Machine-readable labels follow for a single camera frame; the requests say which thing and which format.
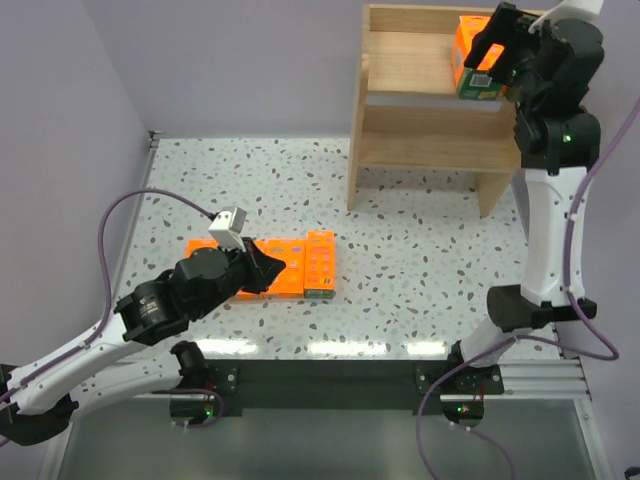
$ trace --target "wooden shelf board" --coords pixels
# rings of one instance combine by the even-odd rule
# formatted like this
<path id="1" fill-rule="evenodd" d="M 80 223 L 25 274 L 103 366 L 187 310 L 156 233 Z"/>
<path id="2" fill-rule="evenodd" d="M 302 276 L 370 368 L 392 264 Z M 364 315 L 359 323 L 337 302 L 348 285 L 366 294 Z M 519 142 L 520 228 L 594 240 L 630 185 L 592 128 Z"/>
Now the wooden shelf board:
<path id="1" fill-rule="evenodd" d="M 368 93 L 456 96 L 451 66 L 453 34 L 369 35 Z"/>
<path id="2" fill-rule="evenodd" d="M 358 164 L 513 172 L 520 154 L 499 112 L 366 105 Z"/>
<path id="3" fill-rule="evenodd" d="M 515 172 L 520 168 L 510 138 L 456 134 L 363 132 L 359 166 Z"/>

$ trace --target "black metal bracket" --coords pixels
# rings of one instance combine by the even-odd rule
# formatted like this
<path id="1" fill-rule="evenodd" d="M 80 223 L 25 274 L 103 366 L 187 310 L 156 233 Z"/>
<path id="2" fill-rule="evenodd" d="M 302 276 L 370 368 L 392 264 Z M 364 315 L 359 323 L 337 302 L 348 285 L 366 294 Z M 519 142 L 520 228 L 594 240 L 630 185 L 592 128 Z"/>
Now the black metal bracket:
<path id="1" fill-rule="evenodd" d="M 578 300 L 587 318 L 595 318 L 598 305 L 589 299 Z M 503 332 L 518 328 L 544 328 L 554 322 L 578 320 L 578 315 L 570 305 L 552 307 L 548 303 L 541 306 L 529 302 L 520 294 L 520 285 L 491 287 L 487 295 L 487 311 L 491 321 Z"/>
<path id="2" fill-rule="evenodd" d="M 0 393 L 7 391 L 12 365 L 0 365 Z M 9 405 L 0 410 L 0 435 L 14 443 L 27 447 L 47 441 L 69 426 L 69 418 L 78 408 L 69 394 L 60 399 L 49 411 L 40 415 L 21 415 L 18 405 Z"/>
<path id="3" fill-rule="evenodd" d="M 429 386 L 456 365 L 451 358 L 207 360 L 206 363 L 213 389 L 224 399 L 226 416 L 241 416 L 246 408 L 408 410 L 416 414 Z M 480 392 L 504 393 L 500 367 L 463 370 L 436 390 L 424 414 L 443 412 L 441 395 Z"/>

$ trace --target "glass panel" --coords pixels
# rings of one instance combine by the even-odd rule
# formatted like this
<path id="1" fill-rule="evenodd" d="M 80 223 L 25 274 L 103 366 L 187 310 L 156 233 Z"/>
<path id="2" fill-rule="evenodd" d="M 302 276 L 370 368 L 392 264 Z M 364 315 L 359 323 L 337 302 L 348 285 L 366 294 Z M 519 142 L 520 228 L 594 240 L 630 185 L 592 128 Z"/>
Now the glass panel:
<path id="1" fill-rule="evenodd" d="M 167 400 L 132 400 L 75 425 L 60 478 L 415 479 L 426 471 L 409 412 L 247 410 L 186 434 Z M 443 479 L 509 478 L 500 452 L 425 417 L 429 457 Z M 511 453 L 520 480 L 594 475 L 571 401 L 493 401 L 480 427 Z"/>

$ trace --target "cardboard box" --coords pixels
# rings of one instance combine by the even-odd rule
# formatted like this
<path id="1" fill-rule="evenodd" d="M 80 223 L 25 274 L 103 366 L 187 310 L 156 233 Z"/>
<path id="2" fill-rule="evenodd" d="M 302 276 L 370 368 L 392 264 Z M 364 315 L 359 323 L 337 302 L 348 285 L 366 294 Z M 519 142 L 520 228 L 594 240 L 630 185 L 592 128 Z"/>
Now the cardboard box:
<path id="1" fill-rule="evenodd" d="M 335 296 L 336 242 L 333 232 L 313 230 L 307 235 L 305 298 L 331 299 Z"/>
<path id="2" fill-rule="evenodd" d="M 493 45 L 477 69 L 465 68 L 464 61 L 471 51 L 473 37 L 489 22 L 487 16 L 463 15 L 456 31 L 451 52 L 454 82 L 459 98 L 466 100 L 495 100 L 502 85 L 494 82 L 486 73 L 502 54 L 502 45 Z"/>

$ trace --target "lavender wall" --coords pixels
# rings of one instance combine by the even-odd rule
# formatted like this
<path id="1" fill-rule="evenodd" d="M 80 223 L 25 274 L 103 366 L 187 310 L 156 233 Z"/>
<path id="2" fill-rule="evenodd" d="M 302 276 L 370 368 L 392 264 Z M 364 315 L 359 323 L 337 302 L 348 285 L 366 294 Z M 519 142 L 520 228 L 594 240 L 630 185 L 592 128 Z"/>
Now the lavender wall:
<path id="1" fill-rule="evenodd" d="M 605 37 L 606 59 L 592 82 L 587 107 L 603 127 L 608 144 L 640 96 L 640 2 L 609 0 L 598 21 Z M 625 467 L 640 464 L 637 435 L 640 414 L 633 408 L 640 395 L 640 119 L 593 185 L 587 207 L 584 280 L 599 303 L 597 325 L 619 347 L 621 359 L 604 363 L 584 359 L 598 425 L 619 478 Z M 562 329 L 563 340 L 604 351 L 581 326 Z"/>
<path id="2" fill-rule="evenodd" d="M 0 362 L 20 365 L 97 320 L 99 216 L 140 184 L 148 135 L 79 0 L 1 2 L 0 65 Z M 35 478 L 45 447 L 6 446 L 0 477 Z"/>
<path id="3" fill-rule="evenodd" d="M 83 1 L 147 127 L 190 137 L 349 134 L 362 5 L 370 2 Z"/>

